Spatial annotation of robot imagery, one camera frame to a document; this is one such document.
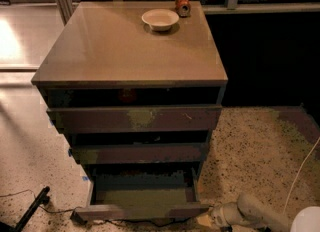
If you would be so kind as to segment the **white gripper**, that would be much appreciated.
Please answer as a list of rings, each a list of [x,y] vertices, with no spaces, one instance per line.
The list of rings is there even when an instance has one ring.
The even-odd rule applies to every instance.
[[[222,204],[212,209],[210,216],[203,213],[196,217],[196,221],[203,227],[212,227],[212,222],[218,227],[229,227],[234,225],[237,218],[237,205],[234,202]]]

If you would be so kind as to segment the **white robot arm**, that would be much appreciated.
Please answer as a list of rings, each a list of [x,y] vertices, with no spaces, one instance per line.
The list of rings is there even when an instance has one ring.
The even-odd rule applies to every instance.
[[[285,214],[275,212],[256,197],[241,193],[236,202],[215,206],[199,215],[196,221],[222,232],[232,232],[235,225],[261,232],[320,232],[320,207],[306,207],[290,221]]]

